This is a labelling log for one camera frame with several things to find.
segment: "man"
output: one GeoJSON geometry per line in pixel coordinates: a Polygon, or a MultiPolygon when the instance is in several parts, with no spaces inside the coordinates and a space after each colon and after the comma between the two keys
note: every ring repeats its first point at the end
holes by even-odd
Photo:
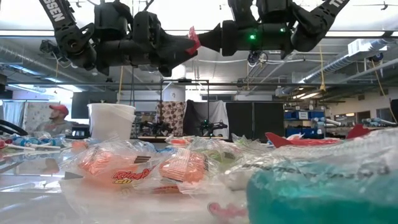
{"type": "Polygon", "coordinates": [[[50,108],[52,109],[50,121],[39,124],[35,131],[45,131],[51,136],[71,132],[72,124],[65,121],[65,117],[69,114],[68,108],[65,105],[50,105],[50,108]]]}

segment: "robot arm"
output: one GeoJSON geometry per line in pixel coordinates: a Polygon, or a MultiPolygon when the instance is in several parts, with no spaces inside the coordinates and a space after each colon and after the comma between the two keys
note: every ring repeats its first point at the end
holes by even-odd
{"type": "Polygon", "coordinates": [[[326,0],[311,12],[294,4],[293,14],[298,21],[298,26],[292,35],[294,48],[308,52],[317,46],[348,2],[349,0],[326,0]]]}
{"type": "Polygon", "coordinates": [[[187,52],[194,40],[167,34],[153,13],[141,11],[133,18],[120,0],[101,0],[94,8],[95,22],[81,29],[67,0],[39,1],[51,20],[61,53],[80,68],[96,68],[109,75],[112,66],[150,65],[170,77],[174,67],[197,55],[187,52]]]}
{"type": "Polygon", "coordinates": [[[96,52],[89,43],[94,34],[94,24],[79,28],[70,3],[65,0],[39,0],[47,13],[58,47],[64,56],[78,67],[95,68],[96,52]]]}
{"type": "Polygon", "coordinates": [[[259,21],[250,16],[252,0],[229,0],[235,21],[223,21],[212,31],[199,34],[204,47],[231,56],[237,50],[293,50],[308,52],[325,37],[349,0],[326,0],[311,12],[292,0],[257,0],[259,21]],[[294,24],[297,28],[292,33],[294,24]]]}

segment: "teal object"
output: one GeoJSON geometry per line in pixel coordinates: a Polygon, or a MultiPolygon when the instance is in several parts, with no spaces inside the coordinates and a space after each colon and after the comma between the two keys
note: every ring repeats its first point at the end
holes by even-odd
{"type": "Polygon", "coordinates": [[[263,167],[246,188],[251,224],[398,223],[397,172],[361,166],[364,172],[350,174],[347,167],[309,162],[263,167]]]}

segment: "white container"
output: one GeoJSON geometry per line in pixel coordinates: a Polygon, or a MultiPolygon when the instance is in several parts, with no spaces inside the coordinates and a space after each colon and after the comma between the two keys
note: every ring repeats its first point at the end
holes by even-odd
{"type": "Polygon", "coordinates": [[[87,106],[92,138],[100,141],[130,139],[132,122],[136,118],[135,107],[112,103],[92,103],[87,106]]]}

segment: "red text on wrapper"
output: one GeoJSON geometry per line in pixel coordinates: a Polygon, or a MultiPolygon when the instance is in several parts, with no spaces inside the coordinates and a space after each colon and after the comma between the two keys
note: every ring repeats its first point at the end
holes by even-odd
{"type": "Polygon", "coordinates": [[[142,172],[117,171],[113,175],[114,184],[130,184],[133,180],[141,180],[147,177],[152,169],[144,169],[142,172]]]}

